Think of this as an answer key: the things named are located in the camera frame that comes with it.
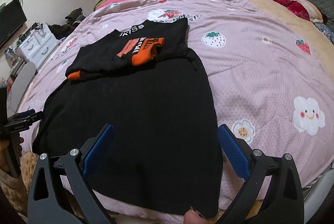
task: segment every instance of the strawberry print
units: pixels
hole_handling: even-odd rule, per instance
[[[113,3],[110,6],[111,12],[118,12],[120,10],[120,4],[119,3]]]
[[[309,55],[311,54],[309,45],[303,39],[297,39],[296,45],[305,53],[308,53]]]
[[[208,32],[202,37],[202,42],[212,48],[222,48],[225,46],[226,39],[219,32]]]
[[[160,17],[162,18],[168,17],[169,19],[173,18],[175,15],[182,14],[182,11],[175,9],[166,9],[164,12],[165,13],[162,14]]]
[[[65,64],[67,63],[67,59],[65,59],[60,66],[57,68],[56,73],[60,73],[60,71],[64,68]]]

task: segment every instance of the cloud print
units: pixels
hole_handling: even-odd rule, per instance
[[[296,97],[293,101],[295,111],[293,112],[292,123],[301,133],[306,131],[314,136],[319,127],[325,126],[325,114],[320,110],[318,102],[313,98]]]

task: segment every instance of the metal screw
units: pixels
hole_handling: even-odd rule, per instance
[[[285,154],[284,157],[285,157],[286,160],[291,160],[292,159],[291,154]]]
[[[74,148],[74,149],[70,152],[70,154],[71,154],[72,156],[76,156],[78,153],[79,153],[79,150],[78,150],[77,148]]]
[[[47,154],[41,154],[41,156],[39,157],[39,159],[44,160],[47,157]]]
[[[261,156],[262,155],[262,152],[260,150],[254,150],[253,153],[254,153],[255,156]]]

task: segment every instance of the black sweatshirt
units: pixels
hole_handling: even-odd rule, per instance
[[[183,215],[193,206],[207,218],[216,216],[223,158],[207,74],[185,42],[187,22],[145,21],[127,35],[115,30],[83,48],[91,63],[80,50],[68,72],[82,63],[90,76],[93,65],[107,69],[134,38],[165,39],[146,64],[64,81],[45,103],[33,151],[67,154],[110,123],[115,139],[88,181],[94,190],[160,212]],[[103,59],[96,56],[101,50],[108,53]]]

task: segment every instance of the cookie print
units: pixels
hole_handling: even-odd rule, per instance
[[[225,46],[226,38],[219,32],[208,32],[202,37],[202,42],[212,48],[222,48]]]
[[[270,38],[267,38],[267,37],[264,37],[264,36],[261,36],[261,41],[264,43],[264,44],[271,44],[271,39]]]
[[[242,138],[248,144],[252,143],[255,136],[255,127],[247,119],[242,119],[233,123],[232,132],[237,138]]]
[[[319,127],[325,127],[325,114],[320,110],[318,102],[313,98],[296,97],[293,101],[295,110],[293,112],[292,123],[300,132],[307,132],[314,136]]]

